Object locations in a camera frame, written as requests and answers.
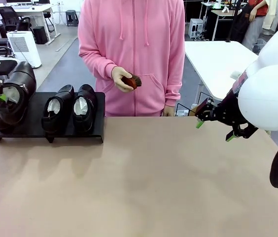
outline black stand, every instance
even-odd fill
[[[70,117],[67,127],[62,133],[46,134],[41,127],[41,117],[45,104],[49,97],[54,96],[55,92],[36,92],[32,97],[26,117],[23,122],[15,127],[10,133],[0,132],[0,141],[2,138],[46,138],[50,143],[55,138],[70,137],[95,137],[104,140],[104,115],[105,115],[105,94],[96,92],[98,99],[98,110],[95,117],[94,128],[90,134],[77,133],[74,129],[72,116]]]
[[[237,3],[236,3],[236,9],[235,9],[235,12],[234,12],[234,15],[233,15],[233,19],[232,19],[232,23],[231,23],[231,28],[230,28],[228,37],[226,39],[226,42],[231,42],[231,35],[232,35],[232,31],[234,29],[234,24],[236,23],[236,18],[238,16],[238,12],[239,12],[240,7],[241,7],[241,2],[242,2],[241,0],[238,0]]]

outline shoe brush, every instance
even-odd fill
[[[131,74],[132,78],[123,77],[121,80],[128,86],[131,86],[133,89],[136,89],[138,86],[141,86],[141,79],[136,75]]]

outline brush bristles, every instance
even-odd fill
[[[138,77],[138,76],[136,76],[136,75],[133,75],[133,74],[132,74],[132,76],[133,76],[133,79],[135,79],[136,85],[137,85],[137,86],[141,86],[141,85],[142,85],[142,82],[141,82],[140,77]]]

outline white appliance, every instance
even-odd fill
[[[202,19],[190,19],[188,35],[190,38],[196,38],[203,31],[204,22]]]
[[[41,60],[31,31],[9,32],[6,35],[16,59],[27,61],[33,68],[41,66]]]

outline hoodie drawstring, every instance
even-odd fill
[[[124,40],[124,27],[123,27],[123,14],[122,14],[122,0],[119,2],[119,16],[120,16],[120,40]],[[144,39],[145,39],[145,45],[150,46],[148,41],[148,6],[149,0],[146,0],[145,2],[145,15],[144,15]]]
[[[120,0],[119,4],[119,16],[120,16],[120,40],[124,40],[123,33],[124,33],[124,28],[123,28],[123,14],[122,14],[122,0]]]
[[[148,41],[148,3],[149,0],[145,2],[145,16],[144,16],[144,37],[145,37],[145,45],[149,46]]]

